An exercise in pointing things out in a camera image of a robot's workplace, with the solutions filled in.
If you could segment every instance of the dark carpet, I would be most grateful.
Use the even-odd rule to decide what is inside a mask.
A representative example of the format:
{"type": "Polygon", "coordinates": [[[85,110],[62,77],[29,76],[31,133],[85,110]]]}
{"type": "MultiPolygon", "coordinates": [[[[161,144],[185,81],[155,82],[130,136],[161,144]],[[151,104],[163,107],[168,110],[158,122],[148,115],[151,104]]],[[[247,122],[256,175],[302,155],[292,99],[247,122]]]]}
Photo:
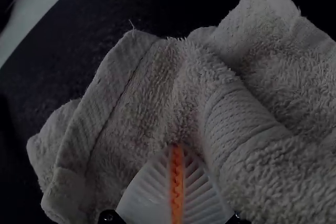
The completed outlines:
{"type": "MultiPolygon", "coordinates": [[[[293,0],[336,38],[333,0],[293,0]]],[[[60,0],[0,70],[1,223],[51,223],[27,159],[28,138],[50,113],[81,97],[105,54],[136,29],[187,36],[217,25],[239,0],[60,0]]]]}

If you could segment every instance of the folded towel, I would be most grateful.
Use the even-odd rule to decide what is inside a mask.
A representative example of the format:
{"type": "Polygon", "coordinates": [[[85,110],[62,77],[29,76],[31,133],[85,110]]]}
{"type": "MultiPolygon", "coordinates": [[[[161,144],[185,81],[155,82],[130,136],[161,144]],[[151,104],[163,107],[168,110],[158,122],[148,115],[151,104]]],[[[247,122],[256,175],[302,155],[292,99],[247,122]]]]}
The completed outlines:
{"type": "Polygon", "coordinates": [[[242,0],[187,39],[126,33],[28,141],[43,210],[96,223],[149,157],[185,143],[253,223],[335,223],[334,51],[290,0],[242,0]]]}

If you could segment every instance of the white towel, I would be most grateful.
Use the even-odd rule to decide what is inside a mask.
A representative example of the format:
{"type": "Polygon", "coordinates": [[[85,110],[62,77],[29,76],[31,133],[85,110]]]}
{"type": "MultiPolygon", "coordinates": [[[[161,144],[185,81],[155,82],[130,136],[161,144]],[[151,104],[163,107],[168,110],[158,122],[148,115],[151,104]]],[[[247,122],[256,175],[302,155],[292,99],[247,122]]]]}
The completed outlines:
{"type": "Polygon", "coordinates": [[[43,210],[97,223],[149,157],[182,142],[253,223],[335,223],[335,52],[291,0],[242,0],[186,39],[126,33],[28,141],[43,210]]]}

